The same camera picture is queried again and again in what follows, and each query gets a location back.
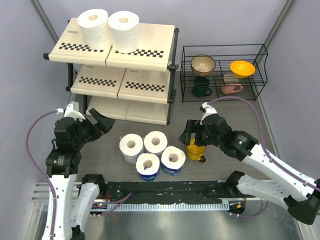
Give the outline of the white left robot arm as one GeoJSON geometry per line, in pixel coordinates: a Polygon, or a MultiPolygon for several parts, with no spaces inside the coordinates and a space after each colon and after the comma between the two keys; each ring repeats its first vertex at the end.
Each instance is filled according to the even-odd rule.
{"type": "Polygon", "coordinates": [[[96,123],[82,114],[65,116],[55,123],[53,149],[46,159],[46,174],[51,183],[44,240],[83,240],[85,225],[95,199],[107,192],[102,174],[86,174],[73,203],[73,192],[81,149],[108,133],[115,119],[105,117],[95,109],[90,114],[96,123]]]}

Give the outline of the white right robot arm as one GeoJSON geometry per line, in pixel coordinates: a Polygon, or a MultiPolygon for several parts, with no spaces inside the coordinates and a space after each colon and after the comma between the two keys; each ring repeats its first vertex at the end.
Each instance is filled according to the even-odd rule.
{"type": "Polygon", "coordinates": [[[314,223],[320,212],[318,179],[295,171],[269,151],[264,151],[256,138],[245,131],[232,130],[218,114],[208,115],[203,120],[187,120],[179,141],[190,145],[192,134],[196,146],[216,146],[227,156],[258,169],[274,181],[257,180],[235,170],[225,181],[225,190],[230,197],[242,194],[262,198],[283,207],[306,225],[314,223]]]}

